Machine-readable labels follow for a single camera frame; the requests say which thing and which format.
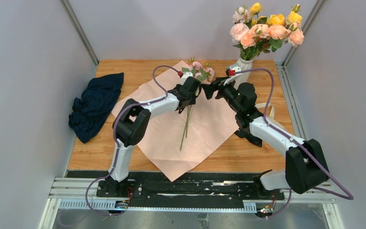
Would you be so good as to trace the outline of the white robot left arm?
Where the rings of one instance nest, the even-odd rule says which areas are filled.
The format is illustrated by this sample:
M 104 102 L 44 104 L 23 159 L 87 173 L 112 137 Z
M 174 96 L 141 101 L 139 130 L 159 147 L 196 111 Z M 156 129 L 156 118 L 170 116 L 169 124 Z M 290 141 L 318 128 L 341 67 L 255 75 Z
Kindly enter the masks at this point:
M 181 113 L 194 105 L 201 92 L 199 80 L 189 76 L 183 84 L 177 84 L 163 95 L 146 101 L 128 99 L 113 124 L 115 150 L 112 164 L 105 180 L 108 190 L 115 197 L 122 197 L 127 191 L 129 164 L 135 146 L 143 139 L 149 121 L 164 113 Z

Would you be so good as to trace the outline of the pink paper flower wrap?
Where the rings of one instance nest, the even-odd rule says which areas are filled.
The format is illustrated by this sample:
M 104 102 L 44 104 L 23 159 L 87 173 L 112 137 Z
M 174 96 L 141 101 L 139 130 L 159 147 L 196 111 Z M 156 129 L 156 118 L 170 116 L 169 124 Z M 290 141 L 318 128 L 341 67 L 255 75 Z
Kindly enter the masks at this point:
M 130 98 L 146 101 L 164 94 L 180 84 L 174 69 L 169 69 L 141 85 Z M 160 169 L 170 181 L 198 166 L 238 128 L 235 113 L 223 100 L 207 100 L 204 94 L 196 99 L 192 107 L 188 137 L 179 150 L 186 112 L 164 113 L 149 121 L 143 139 L 135 146 Z

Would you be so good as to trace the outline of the peach rose stem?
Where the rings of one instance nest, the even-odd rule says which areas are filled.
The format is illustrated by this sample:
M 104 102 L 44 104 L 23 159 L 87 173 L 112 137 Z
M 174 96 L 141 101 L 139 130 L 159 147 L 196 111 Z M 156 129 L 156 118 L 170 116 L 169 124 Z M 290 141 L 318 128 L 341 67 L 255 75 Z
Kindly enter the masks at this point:
M 241 59 L 250 61 L 270 47 L 268 30 L 267 24 L 255 24 L 249 28 L 244 23 L 237 23 L 230 29 L 232 40 L 237 43 L 234 47 L 240 49 Z

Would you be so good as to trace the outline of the black printed ribbon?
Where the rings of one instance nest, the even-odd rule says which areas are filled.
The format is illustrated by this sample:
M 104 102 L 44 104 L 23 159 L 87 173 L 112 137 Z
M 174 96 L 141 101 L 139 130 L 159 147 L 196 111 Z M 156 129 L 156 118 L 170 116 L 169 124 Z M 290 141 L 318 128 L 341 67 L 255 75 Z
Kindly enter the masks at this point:
M 238 130 L 235 131 L 234 133 L 236 136 L 238 136 L 239 138 L 245 138 L 247 141 L 249 141 L 251 144 L 257 146 L 257 147 L 262 147 L 262 139 L 252 135 L 250 133 L 249 128 L 239 128 Z

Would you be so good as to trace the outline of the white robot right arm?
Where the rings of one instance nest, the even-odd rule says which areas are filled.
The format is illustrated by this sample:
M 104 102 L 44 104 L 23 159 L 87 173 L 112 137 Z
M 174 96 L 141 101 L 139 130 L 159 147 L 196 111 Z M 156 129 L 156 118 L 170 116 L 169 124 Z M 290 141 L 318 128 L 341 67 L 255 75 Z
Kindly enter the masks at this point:
M 235 111 L 239 131 L 252 144 L 261 147 L 268 143 L 285 158 L 285 169 L 268 170 L 255 177 L 253 192 L 265 199 L 275 189 L 291 189 L 303 194 L 326 182 L 327 163 L 318 141 L 304 140 L 289 134 L 264 117 L 255 105 L 257 95 L 251 83 L 224 84 L 227 78 L 217 78 L 211 84 L 202 84 L 207 99 L 224 99 Z

